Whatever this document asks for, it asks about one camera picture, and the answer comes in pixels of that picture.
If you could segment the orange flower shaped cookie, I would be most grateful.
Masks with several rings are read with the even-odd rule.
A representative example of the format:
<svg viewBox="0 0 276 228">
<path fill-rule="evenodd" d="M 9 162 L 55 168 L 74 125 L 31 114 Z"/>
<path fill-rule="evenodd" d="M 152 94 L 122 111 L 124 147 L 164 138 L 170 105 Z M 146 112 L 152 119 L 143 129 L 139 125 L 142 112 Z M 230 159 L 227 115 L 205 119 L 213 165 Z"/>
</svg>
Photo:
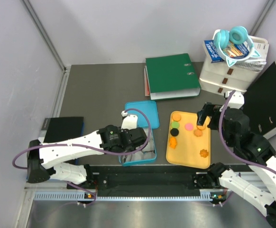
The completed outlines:
<svg viewBox="0 0 276 228">
<path fill-rule="evenodd" d="M 207 158 L 209 156 L 209 152 L 205 149 L 203 150 L 200 150 L 200 156 L 203 157 L 203 158 Z"/>
</svg>

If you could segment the green round cookie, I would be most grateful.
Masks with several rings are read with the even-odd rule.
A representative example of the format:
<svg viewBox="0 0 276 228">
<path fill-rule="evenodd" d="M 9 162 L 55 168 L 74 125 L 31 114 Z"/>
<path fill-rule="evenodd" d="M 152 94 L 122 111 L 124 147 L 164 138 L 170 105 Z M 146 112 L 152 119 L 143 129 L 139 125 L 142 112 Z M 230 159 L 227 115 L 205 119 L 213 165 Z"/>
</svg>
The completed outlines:
<svg viewBox="0 0 276 228">
<path fill-rule="evenodd" d="M 172 122 L 171 122 L 171 127 L 172 127 L 172 128 L 178 129 L 179 126 L 180 126 L 179 122 L 177 122 L 177 121 L 172 121 Z"/>
</svg>

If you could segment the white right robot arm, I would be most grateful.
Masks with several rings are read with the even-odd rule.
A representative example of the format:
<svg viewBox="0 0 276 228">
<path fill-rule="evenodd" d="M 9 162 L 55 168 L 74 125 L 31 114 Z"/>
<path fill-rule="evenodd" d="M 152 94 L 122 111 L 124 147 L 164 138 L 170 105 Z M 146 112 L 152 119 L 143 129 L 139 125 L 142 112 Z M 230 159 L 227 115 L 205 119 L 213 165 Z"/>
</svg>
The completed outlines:
<svg viewBox="0 0 276 228">
<path fill-rule="evenodd" d="M 218 162 L 212 164 L 205 174 L 196 174 L 194 183 L 199 188 L 227 188 L 255 207 L 268 224 L 276 228 L 276 151 L 262 135 L 253 133 L 249 118 L 242 111 L 243 94 L 228 91 L 223 105 L 206 102 L 197 113 L 197 126 L 207 125 L 216 130 L 227 152 L 245 163 L 262 180 L 268 191 L 252 185 L 241 178 L 229 166 Z"/>
</svg>

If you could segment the pink round cookie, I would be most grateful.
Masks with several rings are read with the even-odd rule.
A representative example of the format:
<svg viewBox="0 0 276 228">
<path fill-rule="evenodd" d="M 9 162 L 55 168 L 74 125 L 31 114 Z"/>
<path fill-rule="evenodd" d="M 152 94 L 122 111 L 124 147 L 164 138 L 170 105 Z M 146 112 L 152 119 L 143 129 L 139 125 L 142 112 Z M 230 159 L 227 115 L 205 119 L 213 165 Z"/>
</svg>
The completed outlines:
<svg viewBox="0 0 276 228">
<path fill-rule="evenodd" d="M 184 127 L 187 131 L 192 131 L 194 129 L 194 126 L 192 123 L 186 123 Z"/>
</svg>

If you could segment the spiral notebook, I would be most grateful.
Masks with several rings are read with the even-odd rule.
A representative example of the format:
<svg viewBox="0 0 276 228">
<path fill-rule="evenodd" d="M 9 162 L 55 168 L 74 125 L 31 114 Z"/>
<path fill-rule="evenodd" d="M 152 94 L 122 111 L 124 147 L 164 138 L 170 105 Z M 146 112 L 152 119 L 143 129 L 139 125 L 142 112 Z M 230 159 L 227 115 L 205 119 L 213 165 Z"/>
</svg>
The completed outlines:
<svg viewBox="0 0 276 228">
<path fill-rule="evenodd" d="M 266 64 L 266 61 L 245 62 L 242 64 L 242 67 L 250 71 L 261 72 Z"/>
</svg>

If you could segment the black sandwich cookie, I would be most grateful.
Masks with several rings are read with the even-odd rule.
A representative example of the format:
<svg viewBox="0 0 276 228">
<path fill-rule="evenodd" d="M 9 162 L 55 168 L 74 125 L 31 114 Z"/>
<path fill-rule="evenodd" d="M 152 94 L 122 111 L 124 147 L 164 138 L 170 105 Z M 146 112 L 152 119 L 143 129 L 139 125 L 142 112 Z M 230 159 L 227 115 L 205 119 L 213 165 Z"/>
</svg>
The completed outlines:
<svg viewBox="0 0 276 228">
<path fill-rule="evenodd" d="M 176 129 L 176 128 L 172 128 L 172 129 L 170 130 L 170 134 L 171 134 L 173 137 L 176 137 L 176 136 L 179 135 L 179 130 Z"/>
</svg>

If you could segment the red folder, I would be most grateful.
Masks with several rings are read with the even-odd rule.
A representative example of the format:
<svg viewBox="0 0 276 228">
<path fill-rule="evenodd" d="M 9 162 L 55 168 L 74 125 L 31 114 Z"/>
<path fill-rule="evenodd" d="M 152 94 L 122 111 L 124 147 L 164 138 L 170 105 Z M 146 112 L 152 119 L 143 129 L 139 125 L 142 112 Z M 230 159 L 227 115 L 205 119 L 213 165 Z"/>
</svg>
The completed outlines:
<svg viewBox="0 0 276 228">
<path fill-rule="evenodd" d="M 145 84 L 145 96 L 150 96 L 148 76 L 147 76 L 147 66 L 144 67 L 144 84 Z"/>
</svg>

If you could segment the orange fish shaped cookie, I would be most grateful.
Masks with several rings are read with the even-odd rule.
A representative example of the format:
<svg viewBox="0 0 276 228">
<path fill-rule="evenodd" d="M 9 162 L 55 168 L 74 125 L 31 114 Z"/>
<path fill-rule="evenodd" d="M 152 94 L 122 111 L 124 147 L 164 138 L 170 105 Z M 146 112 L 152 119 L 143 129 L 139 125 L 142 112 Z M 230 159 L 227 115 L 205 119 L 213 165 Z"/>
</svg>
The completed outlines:
<svg viewBox="0 0 276 228">
<path fill-rule="evenodd" d="M 170 137 L 168 141 L 168 146 L 172 149 L 175 149 L 177 146 L 177 139 L 175 137 Z"/>
</svg>

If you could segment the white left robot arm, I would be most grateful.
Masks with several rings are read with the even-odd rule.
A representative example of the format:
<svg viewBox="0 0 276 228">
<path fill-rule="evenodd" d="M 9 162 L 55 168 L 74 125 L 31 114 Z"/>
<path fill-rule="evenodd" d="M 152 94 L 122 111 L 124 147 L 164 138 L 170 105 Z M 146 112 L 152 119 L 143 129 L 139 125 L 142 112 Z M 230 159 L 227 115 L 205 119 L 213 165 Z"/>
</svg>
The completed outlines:
<svg viewBox="0 0 276 228">
<path fill-rule="evenodd" d="M 108 125 L 88 135 L 55 143 L 43 143 L 28 153 L 28 182 L 49 179 L 68 181 L 83 188 L 93 185 L 89 165 L 70 164 L 70 160 L 103 154 L 137 152 L 148 142 L 150 133 L 138 127 L 138 117 L 126 114 L 120 127 Z"/>
</svg>

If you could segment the blue white book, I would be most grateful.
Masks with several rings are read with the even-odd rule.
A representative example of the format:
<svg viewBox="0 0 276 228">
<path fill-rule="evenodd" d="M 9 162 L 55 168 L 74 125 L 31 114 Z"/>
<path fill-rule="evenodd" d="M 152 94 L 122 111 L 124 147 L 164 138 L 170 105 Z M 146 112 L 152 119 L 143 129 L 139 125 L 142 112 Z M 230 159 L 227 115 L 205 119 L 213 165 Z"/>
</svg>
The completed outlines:
<svg viewBox="0 0 276 228">
<path fill-rule="evenodd" d="M 219 56 L 213 40 L 205 40 L 203 48 L 205 50 L 205 54 L 207 55 L 207 60 L 209 60 L 210 63 L 219 63 L 224 61 L 223 58 Z M 241 59 L 249 54 L 249 49 L 244 44 L 234 45 L 232 42 L 229 42 L 227 47 L 222 49 L 222 52 L 231 58 Z"/>
</svg>

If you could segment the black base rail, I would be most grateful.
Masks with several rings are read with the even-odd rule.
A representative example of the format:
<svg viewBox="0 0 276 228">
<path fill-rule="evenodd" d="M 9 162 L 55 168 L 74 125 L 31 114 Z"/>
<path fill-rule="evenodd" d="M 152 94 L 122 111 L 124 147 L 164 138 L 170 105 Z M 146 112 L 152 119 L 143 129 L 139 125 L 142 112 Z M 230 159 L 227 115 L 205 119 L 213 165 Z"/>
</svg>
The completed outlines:
<svg viewBox="0 0 276 228">
<path fill-rule="evenodd" d="M 201 189 L 223 187 L 207 170 L 176 165 L 87 166 L 87 181 L 79 186 L 99 197 L 197 196 Z"/>
</svg>

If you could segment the orange dotted round cookie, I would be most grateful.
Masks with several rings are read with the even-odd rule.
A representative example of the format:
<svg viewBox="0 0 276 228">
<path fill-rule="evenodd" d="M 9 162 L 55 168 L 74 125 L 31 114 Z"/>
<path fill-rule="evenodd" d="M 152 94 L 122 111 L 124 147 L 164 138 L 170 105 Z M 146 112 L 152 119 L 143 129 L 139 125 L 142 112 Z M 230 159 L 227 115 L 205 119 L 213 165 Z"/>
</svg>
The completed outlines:
<svg viewBox="0 0 276 228">
<path fill-rule="evenodd" d="M 173 121 L 178 122 L 178 121 L 181 120 L 181 115 L 179 113 L 173 113 L 172 114 L 172 119 L 173 119 Z"/>
</svg>

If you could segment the blue cookie tin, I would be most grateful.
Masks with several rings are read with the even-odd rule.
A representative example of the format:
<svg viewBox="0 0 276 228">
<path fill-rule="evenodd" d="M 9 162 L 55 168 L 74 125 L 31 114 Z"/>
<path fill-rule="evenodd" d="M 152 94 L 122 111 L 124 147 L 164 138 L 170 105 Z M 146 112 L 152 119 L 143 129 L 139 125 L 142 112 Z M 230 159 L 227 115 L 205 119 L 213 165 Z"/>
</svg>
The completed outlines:
<svg viewBox="0 0 276 228">
<path fill-rule="evenodd" d="M 154 162 L 156 157 L 155 141 L 151 131 L 149 141 L 143 150 L 131 155 L 119 156 L 119 162 L 122 166 L 141 165 Z"/>
</svg>

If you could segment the black notebook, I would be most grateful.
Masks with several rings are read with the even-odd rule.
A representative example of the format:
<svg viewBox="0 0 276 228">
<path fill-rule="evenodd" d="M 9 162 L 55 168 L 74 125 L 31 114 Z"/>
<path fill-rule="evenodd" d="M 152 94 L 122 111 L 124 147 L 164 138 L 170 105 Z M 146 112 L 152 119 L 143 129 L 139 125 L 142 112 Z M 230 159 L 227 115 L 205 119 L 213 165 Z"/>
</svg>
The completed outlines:
<svg viewBox="0 0 276 228">
<path fill-rule="evenodd" d="M 73 116 L 45 118 L 38 140 L 41 143 L 61 142 L 82 136 L 83 130 L 83 117 Z"/>
</svg>

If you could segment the white drawer unit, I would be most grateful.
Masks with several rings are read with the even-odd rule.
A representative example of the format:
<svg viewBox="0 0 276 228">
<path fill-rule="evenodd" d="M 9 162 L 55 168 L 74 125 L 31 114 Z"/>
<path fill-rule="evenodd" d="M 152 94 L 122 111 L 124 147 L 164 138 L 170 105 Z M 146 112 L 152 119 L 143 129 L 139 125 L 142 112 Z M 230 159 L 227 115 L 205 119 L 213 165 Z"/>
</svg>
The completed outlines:
<svg viewBox="0 0 276 228">
<path fill-rule="evenodd" d="M 264 38 L 251 38 L 261 57 L 251 58 L 245 62 L 267 61 L 268 41 Z M 237 90 L 244 94 L 260 73 L 244 69 L 242 64 L 245 62 L 237 62 L 228 67 L 225 61 L 210 63 L 206 55 L 199 76 L 201 89 L 218 95 L 223 95 L 224 92 L 230 90 Z"/>
</svg>

